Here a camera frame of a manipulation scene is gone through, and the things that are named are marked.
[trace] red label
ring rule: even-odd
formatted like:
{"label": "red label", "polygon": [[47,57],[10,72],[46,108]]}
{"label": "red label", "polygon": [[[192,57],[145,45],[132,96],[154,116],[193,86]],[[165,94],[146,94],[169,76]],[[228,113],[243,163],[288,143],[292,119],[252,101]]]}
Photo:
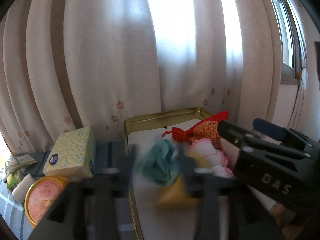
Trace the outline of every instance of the red label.
{"label": "red label", "polygon": [[29,197],[28,211],[35,223],[41,220],[62,191],[62,187],[53,180],[42,181],[33,189]]}

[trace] green snack package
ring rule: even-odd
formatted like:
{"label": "green snack package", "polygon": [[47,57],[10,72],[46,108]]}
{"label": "green snack package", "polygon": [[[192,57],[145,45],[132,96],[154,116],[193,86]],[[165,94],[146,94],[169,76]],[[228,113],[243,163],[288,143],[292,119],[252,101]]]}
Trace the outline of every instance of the green snack package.
{"label": "green snack package", "polygon": [[14,173],[8,175],[7,177],[7,189],[11,192],[15,189],[15,187],[23,180],[22,170],[16,170]]}

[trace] curtain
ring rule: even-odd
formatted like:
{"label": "curtain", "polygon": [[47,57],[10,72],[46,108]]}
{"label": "curtain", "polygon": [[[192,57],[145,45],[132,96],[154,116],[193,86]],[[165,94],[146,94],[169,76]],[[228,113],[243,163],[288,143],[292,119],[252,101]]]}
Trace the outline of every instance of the curtain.
{"label": "curtain", "polygon": [[305,99],[308,89],[308,71],[307,68],[302,68],[302,74],[300,77],[300,84],[298,88],[297,99],[294,104],[293,112],[288,124],[288,128],[299,129],[301,121],[303,120],[303,113],[305,109]]}
{"label": "curtain", "polygon": [[0,130],[14,153],[90,125],[204,107],[273,117],[280,35],[268,0],[16,0],[0,23]]}
{"label": "curtain", "polygon": [[272,121],[281,78],[280,34],[270,0],[236,0],[243,37],[243,74],[237,123]]}

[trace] red pouch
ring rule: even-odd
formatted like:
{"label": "red pouch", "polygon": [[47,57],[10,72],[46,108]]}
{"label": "red pouch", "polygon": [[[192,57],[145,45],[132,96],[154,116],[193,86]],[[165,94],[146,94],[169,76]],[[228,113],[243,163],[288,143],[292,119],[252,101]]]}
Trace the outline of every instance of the red pouch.
{"label": "red pouch", "polygon": [[164,137],[166,134],[171,133],[173,140],[178,142],[188,142],[190,144],[199,139],[209,138],[214,148],[221,149],[221,136],[218,133],[218,122],[221,120],[228,120],[227,111],[212,115],[207,119],[200,121],[187,131],[177,127],[172,127],[171,131],[164,132],[162,136]]}

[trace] tissue box logo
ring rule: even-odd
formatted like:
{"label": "tissue box logo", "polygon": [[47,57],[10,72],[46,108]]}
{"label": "tissue box logo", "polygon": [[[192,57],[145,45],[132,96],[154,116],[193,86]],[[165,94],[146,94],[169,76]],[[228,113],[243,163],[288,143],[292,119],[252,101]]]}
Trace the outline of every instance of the tissue box logo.
{"label": "tissue box logo", "polygon": [[51,156],[50,160],[49,160],[49,163],[50,165],[55,165],[58,161],[58,154],[54,154]]}

